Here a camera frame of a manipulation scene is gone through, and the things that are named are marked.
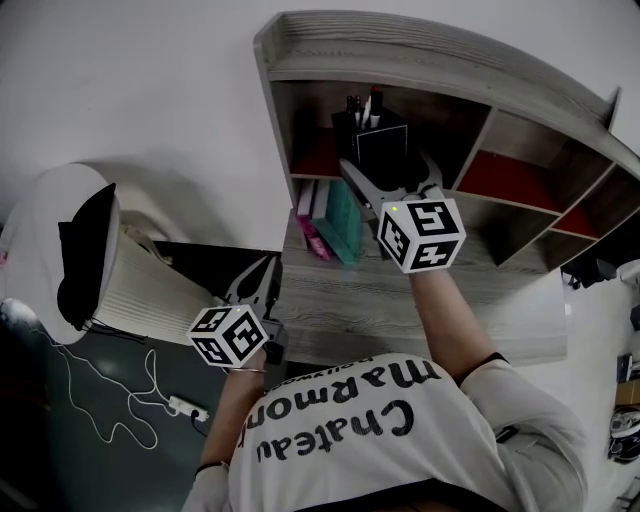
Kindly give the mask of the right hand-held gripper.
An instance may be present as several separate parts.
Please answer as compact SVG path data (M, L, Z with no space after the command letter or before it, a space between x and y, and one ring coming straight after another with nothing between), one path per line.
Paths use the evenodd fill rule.
M341 175L359 202L381 204L377 240L405 274L449 268L466 239L456 202L440 188L440 167L428 153L421 157L428 168L427 186L385 202L381 189L349 160L339 159Z

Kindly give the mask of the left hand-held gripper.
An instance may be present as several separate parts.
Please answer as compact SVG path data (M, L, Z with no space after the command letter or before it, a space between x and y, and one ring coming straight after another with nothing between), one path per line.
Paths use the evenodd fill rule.
M225 301L197 314L186 336L207 365L240 369L259 349L266 352L269 364L283 362L289 335L282 322L270 317L270 304L280 297L282 275L281 257L264 256L234 279ZM269 286L270 304L264 302Z

